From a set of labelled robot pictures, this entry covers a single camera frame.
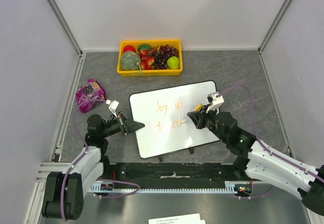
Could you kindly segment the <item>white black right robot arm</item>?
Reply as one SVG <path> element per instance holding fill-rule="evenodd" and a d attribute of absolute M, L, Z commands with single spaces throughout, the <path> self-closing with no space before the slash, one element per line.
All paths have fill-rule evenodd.
<path fill-rule="evenodd" d="M 239 127 L 229 112 L 191 111 L 187 116 L 197 129 L 208 129 L 237 156 L 232 174 L 237 180 L 257 179 L 280 188 L 312 212 L 323 215 L 323 167 L 293 159 Z"/>

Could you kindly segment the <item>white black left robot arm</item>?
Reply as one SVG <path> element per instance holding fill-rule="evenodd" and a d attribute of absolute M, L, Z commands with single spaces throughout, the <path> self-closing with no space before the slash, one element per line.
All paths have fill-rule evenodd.
<path fill-rule="evenodd" d="M 87 134 L 81 153 L 62 171 L 52 171 L 46 179 L 42 216 L 63 221 L 77 220 L 83 210 L 84 198 L 93 183 L 106 180 L 112 171 L 106 156 L 107 137 L 128 135 L 145 127 L 143 123 L 118 113 L 105 121 L 98 114 L 87 119 Z"/>

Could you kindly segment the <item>white whiteboard black frame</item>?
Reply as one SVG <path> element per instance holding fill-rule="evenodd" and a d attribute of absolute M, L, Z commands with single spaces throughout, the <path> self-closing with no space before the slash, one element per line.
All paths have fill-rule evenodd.
<path fill-rule="evenodd" d="M 207 95 L 216 92 L 212 80 L 129 96 L 133 120 L 143 123 L 136 131 L 139 155 L 143 159 L 190 147 L 216 142 L 208 129 L 196 129 L 187 113 L 208 103 Z"/>

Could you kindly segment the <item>white marker pen orange tip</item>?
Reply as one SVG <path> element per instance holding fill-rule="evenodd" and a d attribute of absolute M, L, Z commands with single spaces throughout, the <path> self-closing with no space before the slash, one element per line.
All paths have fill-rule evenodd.
<path fill-rule="evenodd" d="M 188 119 L 190 119 L 190 117 L 192 116 L 193 113 L 198 112 L 199 110 L 201 110 L 201 108 L 203 107 L 203 104 L 199 104 L 194 111 L 188 112 L 187 116 L 185 119 L 182 120 L 182 123 L 186 122 Z"/>

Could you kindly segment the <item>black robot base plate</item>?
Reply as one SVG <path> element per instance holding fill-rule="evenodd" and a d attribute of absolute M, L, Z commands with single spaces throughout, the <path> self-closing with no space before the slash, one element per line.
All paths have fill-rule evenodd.
<path fill-rule="evenodd" d="M 221 163 L 111 163 L 102 178 L 119 180 L 115 188 L 211 189 L 224 188 L 226 181 L 250 181 L 230 165 Z"/>

